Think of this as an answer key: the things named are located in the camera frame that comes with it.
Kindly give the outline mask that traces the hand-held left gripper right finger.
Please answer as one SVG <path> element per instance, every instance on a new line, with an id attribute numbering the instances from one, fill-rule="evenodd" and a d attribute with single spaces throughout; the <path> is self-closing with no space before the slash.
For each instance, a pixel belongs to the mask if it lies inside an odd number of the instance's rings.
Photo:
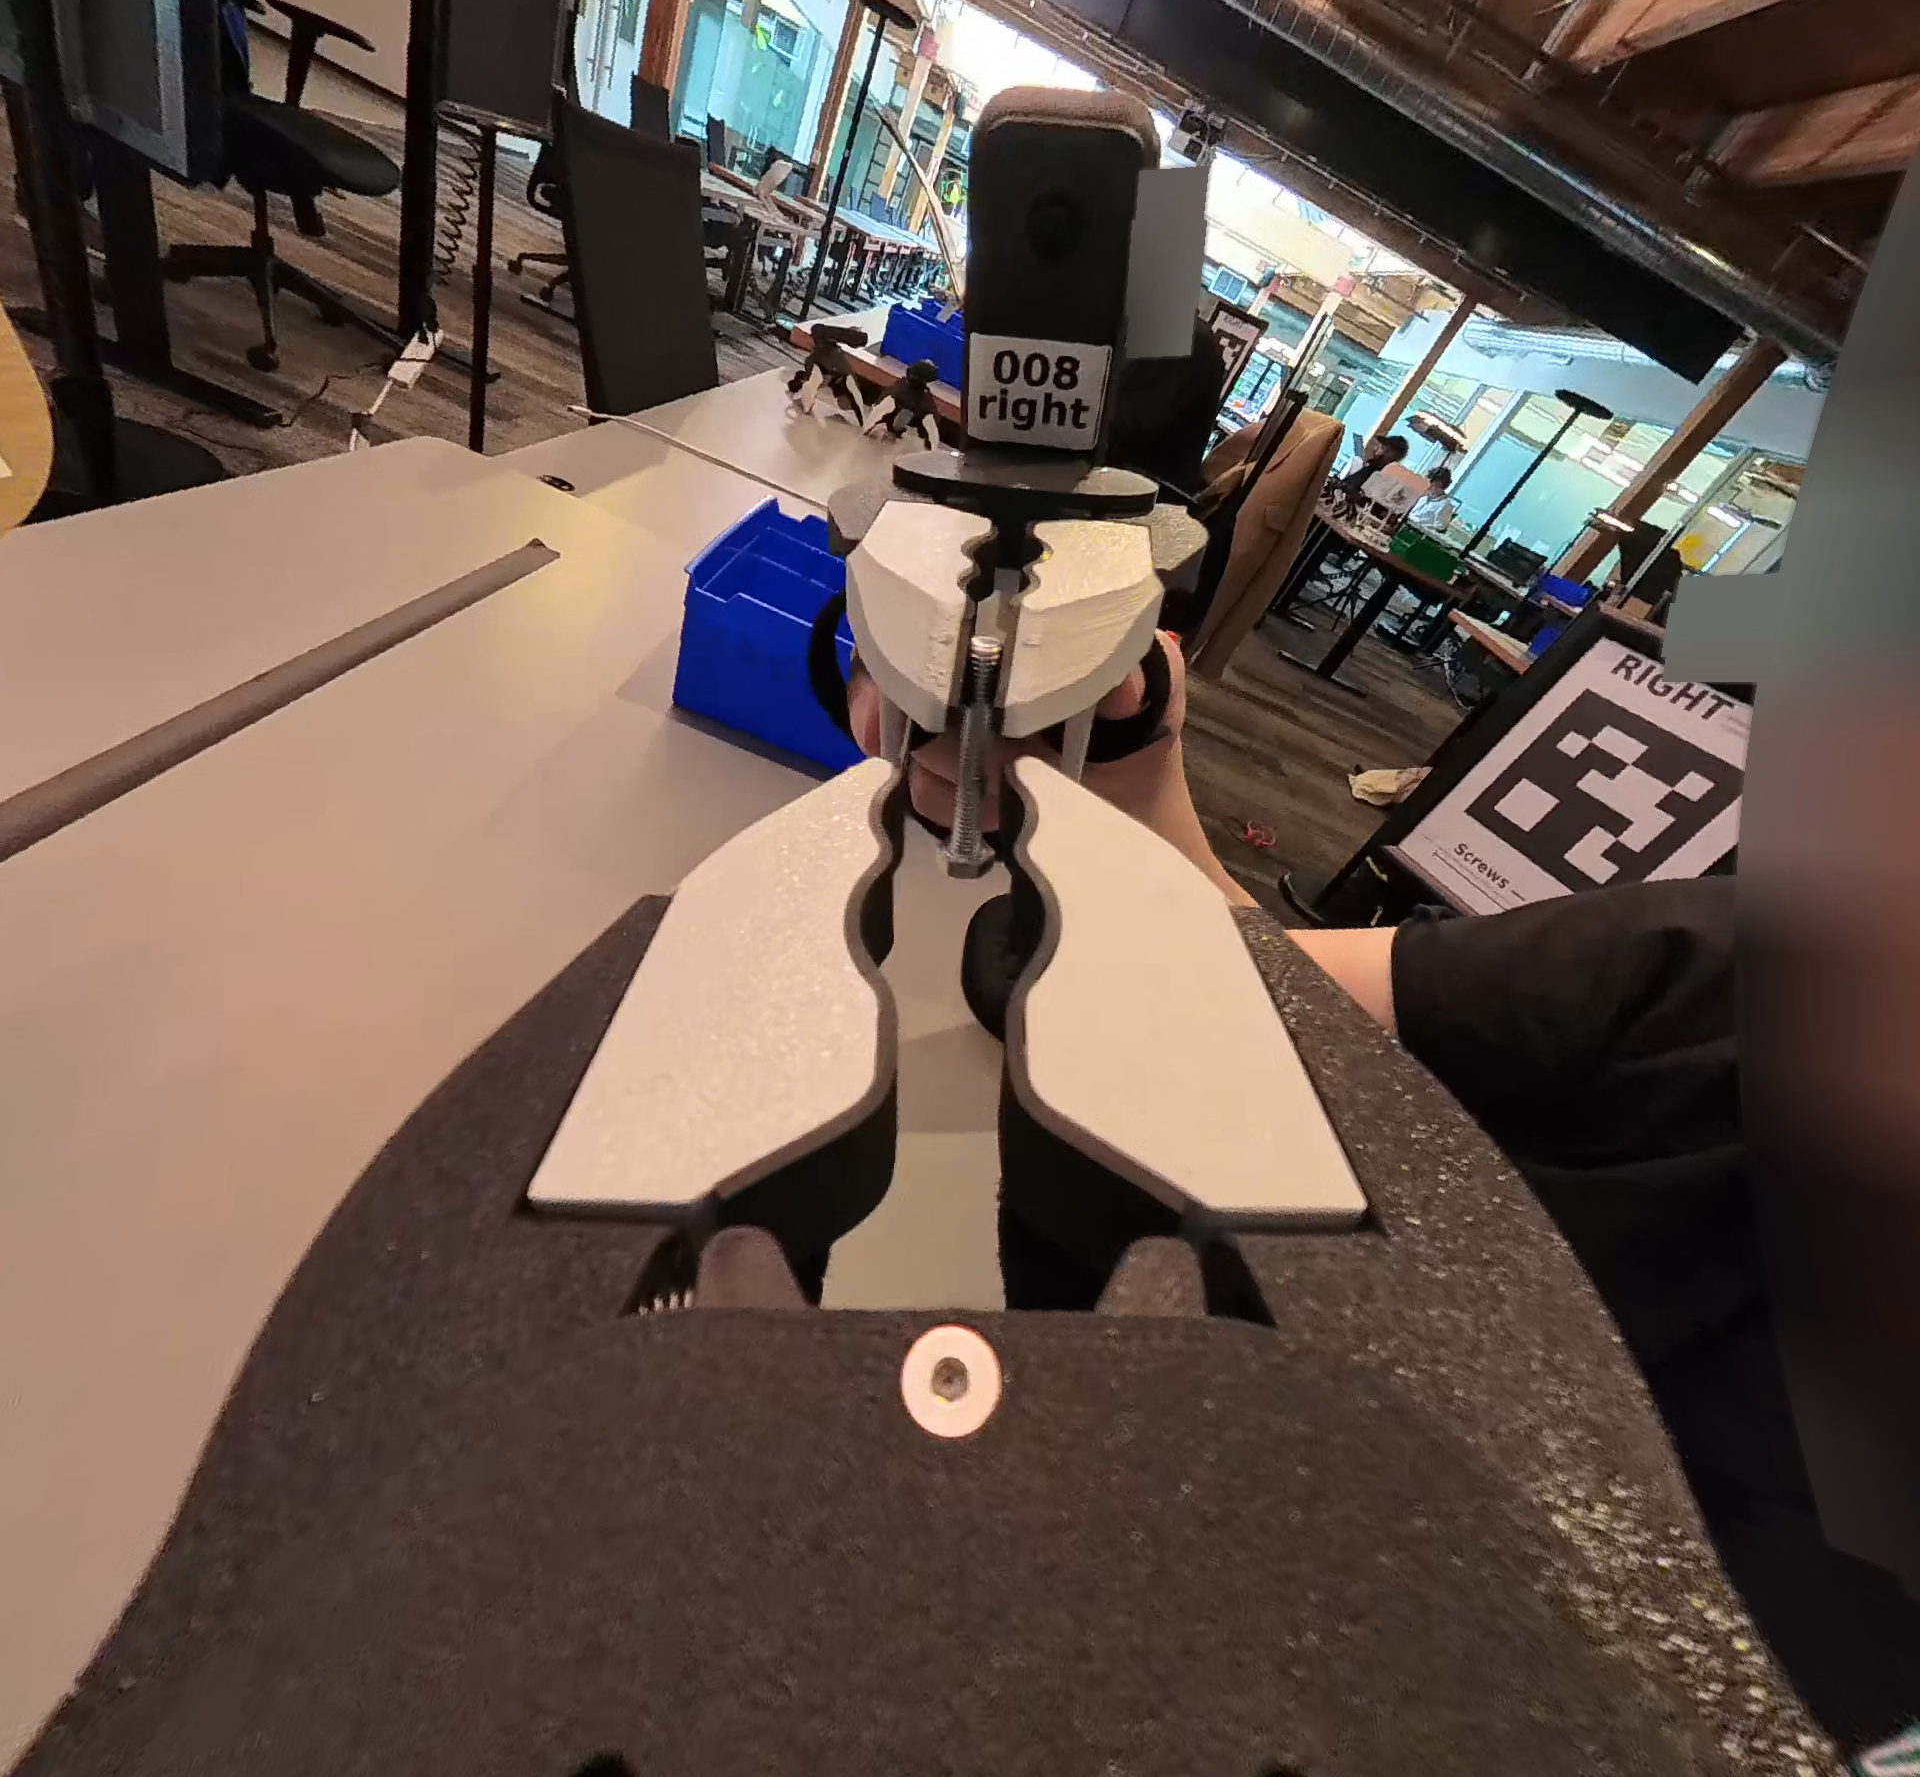
<path id="1" fill-rule="evenodd" d="M 1039 941 L 1005 1010 L 1019 1110 L 1154 1206 L 1228 1232 L 1344 1232 L 1370 1202 L 1235 908 L 1178 849 L 1018 759 Z"/>

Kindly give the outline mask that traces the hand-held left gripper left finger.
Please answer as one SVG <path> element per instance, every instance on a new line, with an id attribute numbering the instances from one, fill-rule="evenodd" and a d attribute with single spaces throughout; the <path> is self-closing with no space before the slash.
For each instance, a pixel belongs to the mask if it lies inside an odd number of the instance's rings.
<path id="1" fill-rule="evenodd" d="M 861 762 L 736 832 L 667 900 L 528 1185 L 688 1220 L 849 1137 L 896 1083 L 900 773 Z"/>

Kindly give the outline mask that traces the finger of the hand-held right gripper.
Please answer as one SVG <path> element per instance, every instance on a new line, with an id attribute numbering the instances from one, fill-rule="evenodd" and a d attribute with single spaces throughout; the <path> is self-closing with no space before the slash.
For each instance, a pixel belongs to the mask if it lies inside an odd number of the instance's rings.
<path id="1" fill-rule="evenodd" d="M 1037 521 L 1037 553 L 997 605 L 998 731 L 1035 737 L 1086 712 L 1157 634 L 1162 579 L 1137 521 Z"/>
<path id="2" fill-rule="evenodd" d="M 877 510 L 847 557 L 855 653 L 887 704 L 927 735 L 964 702 L 976 559 L 992 524 L 964 510 Z"/>

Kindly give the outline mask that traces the blue plastic bin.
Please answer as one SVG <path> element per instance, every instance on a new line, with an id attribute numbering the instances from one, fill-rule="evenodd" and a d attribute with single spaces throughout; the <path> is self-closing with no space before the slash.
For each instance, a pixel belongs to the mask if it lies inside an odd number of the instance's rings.
<path id="1" fill-rule="evenodd" d="M 936 382 L 960 394 L 965 374 L 965 325 L 960 306 L 937 298 L 892 303 L 881 330 L 877 355 L 900 368 L 930 365 Z"/>
<path id="2" fill-rule="evenodd" d="M 674 707 L 829 774 L 859 763 L 847 710 L 815 690 L 827 659 L 849 672 L 845 579 L 825 517 L 762 499 L 685 568 Z"/>

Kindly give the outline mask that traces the silver bolt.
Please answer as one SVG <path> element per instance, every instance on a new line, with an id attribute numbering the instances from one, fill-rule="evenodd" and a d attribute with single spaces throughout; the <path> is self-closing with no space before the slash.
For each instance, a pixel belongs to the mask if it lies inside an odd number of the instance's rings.
<path id="1" fill-rule="evenodd" d="M 943 852 L 947 874 L 955 878 L 979 878 L 994 864 L 982 811 L 994 744 L 992 717 L 1001 659 L 1003 644 L 998 636 L 972 634 L 957 709 L 954 803 Z"/>

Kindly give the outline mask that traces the person's right hand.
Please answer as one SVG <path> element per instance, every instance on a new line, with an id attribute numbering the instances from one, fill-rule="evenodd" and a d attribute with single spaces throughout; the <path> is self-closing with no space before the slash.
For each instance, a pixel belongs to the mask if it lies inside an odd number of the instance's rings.
<path id="1" fill-rule="evenodd" d="M 1144 659 L 1125 680 L 1102 699 L 1095 710 L 1093 742 L 1080 783 L 1107 804 L 1124 811 L 1131 822 L 1151 830 L 1196 869 L 1209 878 L 1222 897 L 1239 908 L 1260 909 L 1260 903 L 1247 893 L 1222 867 L 1198 819 L 1182 756 L 1182 725 L 1187 715 L 1187 675 L 1184 658 L 1178 638 L 1167 630 L 1159 632 L 1159 659 Z M 1167 690 L 1165 707 L 1154 719 L 1146 719 L 1148 685 L 1165 669 Z M 861 653 L 855 652 L 849 669 L 849 725 L 852 737 L 868 756 L 894 756 L 881 735 L 881 692 L 868 675 Z M 1100 759 L 1093 753 L 1107 733 L 1120 731 L 1125 744 L 1134 744 L 1124 756 Z M 981 828 L 994 830 L 998 819 L 998 785 L 1003 766 L 1015 756 L 1044 756 L 1059 762 L 1053 748 L 1042 737 L 1006 744 L 997 740 L 992 762 L 987 776 L 987 799 L 982 804 Z M 945 733 L 927 740 L 911 757 L 909 785 L 911 800 L 922 826 L 945 833 L 952 824 L 952 804 L 955 791 L 957 748 L 955 735 Z"/>

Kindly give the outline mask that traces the small black white tripod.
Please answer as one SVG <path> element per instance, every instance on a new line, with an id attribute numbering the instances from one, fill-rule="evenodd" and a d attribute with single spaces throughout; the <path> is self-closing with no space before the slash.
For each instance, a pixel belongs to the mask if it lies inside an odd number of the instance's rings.
<path id="1" fill-rule="evenodd" d="M 937 451 L 943 397 L 936 360 L 899 362 L 870 352 L 866 331 L 849 323 L 811 322 L 785 330 L 798 357 L 785 382 L 785 409 L 794 415 L 840 418 L 864 437 L 911 441 Z"/>

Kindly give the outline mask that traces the grey table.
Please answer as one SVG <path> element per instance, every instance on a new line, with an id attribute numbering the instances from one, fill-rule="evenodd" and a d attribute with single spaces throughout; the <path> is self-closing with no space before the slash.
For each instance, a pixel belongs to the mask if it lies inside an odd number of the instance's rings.
<path id="1" fill-rule="evenodd" d="M 899 459 L 919 459 L 914 434 L 861 433 L 829 396 L 805 411 L 784 373 L 757 373 L 631 418 L 590 422 L 503 457 L 559 494 L 638 522 L 671 506 L 720 499 L 825 513 L 853 486 L 887 486 Z"/>

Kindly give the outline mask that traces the dark board panel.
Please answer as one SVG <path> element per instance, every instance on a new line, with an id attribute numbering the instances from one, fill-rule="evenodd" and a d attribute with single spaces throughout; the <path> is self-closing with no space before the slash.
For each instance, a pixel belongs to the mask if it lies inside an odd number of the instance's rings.
<path id="1" fill-rule="evenodd" d="M 693 147 L 554 99 L 585 409 L 634 415 L 720 383 Z"/>

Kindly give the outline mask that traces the framed black white marker sign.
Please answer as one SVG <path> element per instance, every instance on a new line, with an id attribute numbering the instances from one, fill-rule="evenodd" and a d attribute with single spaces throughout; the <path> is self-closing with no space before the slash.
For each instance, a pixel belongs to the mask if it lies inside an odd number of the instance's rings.
<path id="1" fill-rule="evenodd" d="M 1728 874 L 1751 687 L 1669 675 L 1661 632 L 1591 607 L 1438 748 L 1427 779 L 1328 878 L 1284 878 L 1310 926 Z"/>

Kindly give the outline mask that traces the black floor lamp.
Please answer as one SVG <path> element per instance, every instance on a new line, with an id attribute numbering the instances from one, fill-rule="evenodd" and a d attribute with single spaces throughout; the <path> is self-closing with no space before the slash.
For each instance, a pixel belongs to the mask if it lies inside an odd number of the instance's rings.
<path id="1" fill-rule="evenodd" d="M 1469 562 L 1489 564 L 1504 545 L 1521 546 L 1536 568 L 1568 553 L 1610 497 L 1612 487 L 1583 465 L 1610 420 L 1589 397 L 1516 394 L 1454 487 Z"/>

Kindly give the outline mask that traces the white power strip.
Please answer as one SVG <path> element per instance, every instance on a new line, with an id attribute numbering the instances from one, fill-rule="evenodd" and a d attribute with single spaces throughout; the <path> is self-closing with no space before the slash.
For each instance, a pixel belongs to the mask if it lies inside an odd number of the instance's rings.
<path id="1" fill-rule="evenodd" d="M 372 446 L 372 429 L 377 420 L 383 418 L 387 403 L 419 385 L 419 377 L 433 365 L 442 344 L 445 330 L 438 325 L 422 327 L 405 343 L 405 346 L 387 366 L 378 390 L 370 397 L 370 403 L 349 418 L 345 446 L 348 452 Z"/>

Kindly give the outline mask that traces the black office chair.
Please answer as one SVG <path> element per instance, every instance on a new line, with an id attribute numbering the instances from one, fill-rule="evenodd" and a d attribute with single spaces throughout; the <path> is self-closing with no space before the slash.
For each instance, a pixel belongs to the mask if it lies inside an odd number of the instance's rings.
<path id="1" fill-rule="evenodd" d="M 284 95 L 268 99 L 252 90 L 250 72 L 226 93 L 222 171 L 217 184 L 238 183 L 252 201 L 252 235 L 246 245 L 172 243 L 162 257 L 162 277 L 173 283 L 194 279 L 244 279 L 258 306 L 262 337 L 246 351 L 258 373 L 280 368 L 277 336 L 277 296 L 293 292 L 322 316 L 325 325 L 348 325 L 400 351 L 403 337 L 315 277 L 277 255 L 268 201 L 289 201 L 296 230 L 306 240 L 323 240 L 322 196 L 325 190 L 358 198 L 384 198 L 396 193 L 402 168 L 377 145 L 302 107 L 302 93 L 323 37 L 370 52 L 361 33 L 298 7 L 290 0 L 242 0 L 244 12 L 275 11 L 290 24 Z"/>

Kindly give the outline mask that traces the wooden document stand white base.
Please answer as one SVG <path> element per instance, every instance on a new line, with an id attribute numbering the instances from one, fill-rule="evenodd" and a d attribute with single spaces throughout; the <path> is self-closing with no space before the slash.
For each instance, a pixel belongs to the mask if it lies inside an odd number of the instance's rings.
<path id="1" fill-rule="evenodd" d="M 6 310 L 0 318 L 0 352 L 0 530 L 9 535 L 30 518 L 47 491 L 55 460 L 55 429 L 34 365 Z"/>

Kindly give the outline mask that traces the black table frame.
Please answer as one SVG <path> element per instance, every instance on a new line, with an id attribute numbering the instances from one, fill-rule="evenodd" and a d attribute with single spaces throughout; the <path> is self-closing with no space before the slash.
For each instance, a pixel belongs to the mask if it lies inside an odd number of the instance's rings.
<path id="1" fill-rule="evenodd" d="M 438 223 L 440 44 L 442 0 L 410 0 L 403 87 L 403 159 L 394 327 L 402 340 L 440 337 L 433 283 Z"/>

